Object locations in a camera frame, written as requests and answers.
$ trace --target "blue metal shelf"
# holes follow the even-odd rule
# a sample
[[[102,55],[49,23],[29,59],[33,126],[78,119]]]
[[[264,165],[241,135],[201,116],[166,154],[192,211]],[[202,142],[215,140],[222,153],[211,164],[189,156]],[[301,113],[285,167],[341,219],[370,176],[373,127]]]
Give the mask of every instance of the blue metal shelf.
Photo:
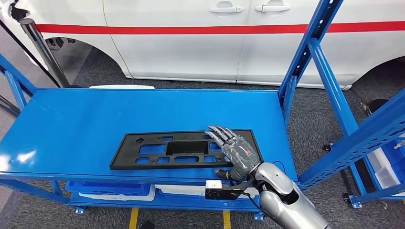
[[[71,206],[96,206],[96,207],[124,207],[124,208],[160,208],[160,209],[194,209],[194,210],[232,210],[232,211],[252,211],[258,212],[257,208],[249,199],[244,201],[224,201],[224,200],[195,200],[195,199],[176,199],[166,198],[164,195],[156,192],[153,201],[113,201],[102,199],[91,199],[81,197],[74,192],[67,205]]]
[[[217,101],[237,102],[214,107]],[[234,113],[245,104],[254,112]],[[298,180],[278,95],[269,90],[38,89],[1,141],[0,155],[9,162],[0,172],[205,185],[217,179],[212,168],[110,170],[108,165],[127,133],[204,130],[208,125],[252,129],[263,159],[278,162]]]

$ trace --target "black plastic panel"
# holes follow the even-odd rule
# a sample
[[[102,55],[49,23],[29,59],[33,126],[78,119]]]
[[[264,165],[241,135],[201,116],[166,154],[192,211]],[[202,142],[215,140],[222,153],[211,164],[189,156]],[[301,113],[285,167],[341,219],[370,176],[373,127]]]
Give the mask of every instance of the black plastic panel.
[[[259,152],[251,130],[234,130]],[[126,134],[110,169],[232,167],[204,131]]]

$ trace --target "yellow floor marking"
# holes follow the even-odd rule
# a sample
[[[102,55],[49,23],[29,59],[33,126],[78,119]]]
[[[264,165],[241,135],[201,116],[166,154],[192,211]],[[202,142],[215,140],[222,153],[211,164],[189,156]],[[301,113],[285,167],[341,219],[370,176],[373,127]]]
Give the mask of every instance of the yellow floor marking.
[[[129,229],[137,228],[138,210],[139,210],[138,208],[132,208],[132,210],[131,210],[131,218],[129,220]]]
[[[224,210],[224,229],[231,229],[231,213]]]

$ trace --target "gray carpet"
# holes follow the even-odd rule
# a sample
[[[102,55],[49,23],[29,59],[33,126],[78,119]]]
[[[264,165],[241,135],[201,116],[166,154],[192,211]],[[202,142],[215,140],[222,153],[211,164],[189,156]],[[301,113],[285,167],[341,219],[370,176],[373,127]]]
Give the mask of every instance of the gray carpet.
[[[358,122],[366,117],[361,102],[388,99],[405,88],[405,80],[402,78],[404,70],[405,64],[402,62],[386,63],[371,70],[351,90],[344,92]],[[75,84],[83,87],[141,84],[156,88],[274,89],[242,84],[131,80],[124,77],[109,57],[95,49],[90,53]],[[324,144],[341,137],[324,90],[296,90],[288,135],[298,173],[305,171],[324,155]],[[47,186],[43,182],[35,184]],[[404,228],[405,206],[402,201],[385,201],[387,209],[384,209],[385,204],[381,201],[363,204],[361,209],[352,209],[342,199],[345,192],[358,192],[351,172],[347,169],[309,189],[306,194],[333,228]],[[71,208],[18,192],[13,193],[5,208],[8,214],[5,216],[2,213],[0,220],[5,222],[3,225],[7,229],[125,229],[128,228],[130,215],[130,209],[124,208],[88,208],[84,215],[76,215]],[[137,228],[141,229],[142,225],[150,222],[156,229],[219,229],[222,228],[222,220],[222,213],[215,211],[140,209]],[[231,226],[233,229],[279,228],[269,219],[256,222],[251,213],[238,212],[231,212]]]

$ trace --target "car door handle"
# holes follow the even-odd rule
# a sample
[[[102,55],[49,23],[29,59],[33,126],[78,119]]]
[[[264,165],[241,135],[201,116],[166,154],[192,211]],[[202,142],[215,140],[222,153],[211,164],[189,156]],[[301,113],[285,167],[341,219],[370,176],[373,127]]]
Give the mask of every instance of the car door handle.
[[[283,5],[283,6],[258,5],[255,7],[255,10],[259,11],[259,12],[276,12],[276,11],[289,10],[290,8],[291,7],[289,5]]]
[[[240,6],[232,6],[232,7],[222,7],[222,8],[213,8],[210,9],[210,12],[213,13],[240,13],[243,11],[243,8]]]

